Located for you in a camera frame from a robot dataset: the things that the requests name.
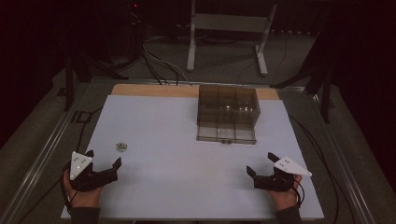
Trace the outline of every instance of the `floor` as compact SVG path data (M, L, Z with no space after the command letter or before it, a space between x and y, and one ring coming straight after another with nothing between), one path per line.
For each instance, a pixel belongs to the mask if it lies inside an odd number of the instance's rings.
M187 37L175 40L154 35L148 38L145 48L161 61L172 64L181 76L180 85L187 84L187 81L182 81L185 77L192 85L218 83L268 88L298 73L314 41L315 38L306 35L270 34L264 49L269 71L265 77L259 74L253 57L257 44L254 38L197 47L193 72L186 71ZM162 83L165 79L170 84L176 83L172 70L151 64L163 77ZM83 150L88 145L100 114L95 113L90 122L83 124L75 122L75 112L93 112L100 108L117 83L158 83L142 58L120 71L121 75L128 77L127 80L112 79L95 69L92 73L94 76L90 83L79 83L76 79L76 99L68 112L64 112L65 99L57 96L59 89L64 87L64 71L58 74L54 78L53 89L0 150L1 223L18 223L21 220L22 223L67 223L68 220L60 219L63 200L56 183L71 151ZM291 115L290 121L308 169L315 174L312 180L325 215L323 219L306 223L334 223L335 219L336 223L395 223L395 194L337 87L332 86L330 124L327 124L318 112L320 94L304 93L307 80L278 90ZM312 134L317 145L311 143L305 129ZM128 222L132 223L131 220L101 220L101 223ZM265 220L262 223L275 222Z

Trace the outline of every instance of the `sleeve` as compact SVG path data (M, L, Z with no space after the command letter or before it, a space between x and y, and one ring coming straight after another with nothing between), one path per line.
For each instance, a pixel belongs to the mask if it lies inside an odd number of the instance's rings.
M279 224L302 224L297 205L275 212Z
M70 211L71 224L98 224L100 208L77 207Z

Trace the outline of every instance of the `metal rail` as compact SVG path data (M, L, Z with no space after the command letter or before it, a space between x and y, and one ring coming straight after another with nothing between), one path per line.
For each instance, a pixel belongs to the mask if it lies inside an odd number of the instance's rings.
M355 208L358 212L358 215L361 219L361 223L363 223L363 224L375 223L375 220L374 220L373 215L370 211L370 208L368 207L367 202L364 200L364 197L361 193L361 189L359 188L355 177L353 176L352 172L349 169L347 160L343 154L343 150L338 145L332 130L324 122L324 120L320 114L318 97L315 96L315 97L310 98L310 102L314 109L316 119L317 119L318 123L320 124L322 130L324 131L326 138L329 140L330 148L334 152L334 155L337 159L339 171L341 173L341 176L344 179L344 182L346 184L346 189L349 192L349 196L350 196L352 202L354 203Z
M70 119L72 118L72 112L74 111L76 103L86 89L86 84L79 85L76 92L77 100L71 105L68 112L64 112L62 114L54 130L49 136L46 145L44 145L44 147L41 149L39 155L35 159L33 165L29 168L19 188L17 189L16 193L8 204L5 212L0 217L0 223L10 224L17 221L17 218L19 217L22 208L25 206L27 199L32 193L35 184L43 173L43 170L46 167L48 161L50 160L53 151L55 150L60 139L62 138L64 130L66 129L68 123L70 122Z

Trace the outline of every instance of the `white triangular marker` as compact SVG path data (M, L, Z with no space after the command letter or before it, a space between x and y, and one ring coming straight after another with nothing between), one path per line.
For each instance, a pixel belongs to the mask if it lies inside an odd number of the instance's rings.
M294 160L292 160L289 157L284 157L277 161L274 166L288 174L293 174L293 175L309 175L312 176L312 173L307 171L304 167L301 165L297 164Z
M87 157L74 151L72 154L72 162L70 165L70 179L76 179L91 162L92 157Z

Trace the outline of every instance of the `small metal object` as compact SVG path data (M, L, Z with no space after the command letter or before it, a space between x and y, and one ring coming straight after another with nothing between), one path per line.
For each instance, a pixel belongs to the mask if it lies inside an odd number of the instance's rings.
M118 151L124 152L124 151L126 151L127 147L128 147L128 145L126 145L123 142L117 143L117 150Z

